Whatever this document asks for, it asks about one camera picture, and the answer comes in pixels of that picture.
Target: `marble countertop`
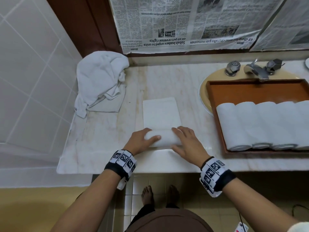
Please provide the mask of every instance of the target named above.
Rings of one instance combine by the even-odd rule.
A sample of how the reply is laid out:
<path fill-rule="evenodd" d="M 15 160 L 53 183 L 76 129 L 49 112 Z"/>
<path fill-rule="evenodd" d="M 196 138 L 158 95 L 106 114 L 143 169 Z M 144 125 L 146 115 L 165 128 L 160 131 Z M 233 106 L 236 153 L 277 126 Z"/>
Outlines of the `marble countertop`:
<path fill-rule="evenodd" d="M 285 70 L 309 79 L 304 60 L 285 63 Z M 225 66 L 226 63 L 203 63 L 127 68 L 126 96 L 119 113 L 89 112 L 86 119 L 75 116 L 57 172 L 101 173 L 131 133 L 143 129 L 142 101 L 166 97 L 175 97 L 182 125 L 192 128 L 207 152 L 223 160 L 232 171 L 309 170 L 309 158 L 255 156 L 227 159 L 222 156 L 214 118 L 205 110 L 198 91 L 208 75 Z M 135 174 L 200 172 L 198 167 L 171 149 L 151 148 L 136 159 Z"/>

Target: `person's right hand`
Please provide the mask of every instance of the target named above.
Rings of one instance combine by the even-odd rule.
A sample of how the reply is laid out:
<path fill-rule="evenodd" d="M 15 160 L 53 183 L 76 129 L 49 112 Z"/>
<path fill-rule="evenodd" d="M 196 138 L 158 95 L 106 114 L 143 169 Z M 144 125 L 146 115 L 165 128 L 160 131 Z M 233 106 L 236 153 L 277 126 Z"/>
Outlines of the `person's right hand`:
<path fill-rule="evenodd" d="M 202 143 L 197 139 L 192 129 L 179 126 L 177 129 L 172 128 L 172 131 L 179 137 L 183 149 L 176 145 L 172 145 L 171 148 L 174 152 L 178 153 L 182 158 L 187 160 L 191 164 L 195 164 L 199 168 L 202 167 L 205 160 L 210 158 Z"/>

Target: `wristband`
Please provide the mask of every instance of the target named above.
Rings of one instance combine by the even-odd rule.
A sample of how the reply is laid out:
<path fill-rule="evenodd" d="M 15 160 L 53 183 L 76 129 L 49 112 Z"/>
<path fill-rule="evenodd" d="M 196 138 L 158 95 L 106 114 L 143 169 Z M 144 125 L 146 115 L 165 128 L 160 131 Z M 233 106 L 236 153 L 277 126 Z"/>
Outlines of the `wristband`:
<path fill-rule="evenodd" d="M 218 197 L 222 193 L 223 187 L 236 178 L 235 174 L 215 157 L 207 159 L 202 165 L 201 171 L 200 182 L 211 197 Z"/>
<path fill-rule="evenodd" d="M 130 179 L 136 167 L 136 160 L 131 152 L 127 150 L 118 150 L 114 153 L 104 169 L 110 169 L 121 177 L 118 189 L 124 188 L 126 182 Z"/>

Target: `hand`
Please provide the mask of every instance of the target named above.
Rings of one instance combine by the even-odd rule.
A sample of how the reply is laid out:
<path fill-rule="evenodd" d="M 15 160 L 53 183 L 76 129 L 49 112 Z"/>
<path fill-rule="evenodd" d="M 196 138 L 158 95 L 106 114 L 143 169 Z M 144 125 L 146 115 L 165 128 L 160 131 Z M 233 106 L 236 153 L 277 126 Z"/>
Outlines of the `hand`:
<path fill-rule="evenodd" d="M 176 145 L 172 145 L 174 152 L 179 154 L 182 158 L 191 164 L 195 164 L 199 168 L 202 167 L 205 160 L 210 158 L 202 143 L 197 139 L 192 129 L 179 126 L 177 129 L 172 128 L 172 131 L 179 137 L 183 149 Z"/>
<path fill-rule="evenodd" d="M 133 132 L 123 149 L 131 152 L 133 156 L 147 150 L 150 145 L 161 139 L 161 136 L 158 135 L 151 137 L 149 140 L 145 140 L 144 137 L 149 131 L 151 129 L 144 128 L 143 130 Z"/>

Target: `person's left hand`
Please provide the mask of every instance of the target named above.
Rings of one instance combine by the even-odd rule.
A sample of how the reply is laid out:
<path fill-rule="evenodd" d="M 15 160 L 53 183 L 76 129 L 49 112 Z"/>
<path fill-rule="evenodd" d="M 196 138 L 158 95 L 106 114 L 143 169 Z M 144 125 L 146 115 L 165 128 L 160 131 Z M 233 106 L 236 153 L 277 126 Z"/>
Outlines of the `person's left hand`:
<path fill-rule="evenodd" d="M 123 150 L 129 151 L 135 156 L 147 150 L 150 145 L 161 139 L 161 136 L 158 135 L 151 137 L 149 140 L 145 140 L 144 137 L 149 131 L 151 131 L 151 129 L 144 128 L 143 130 L 133 132 Z"/>

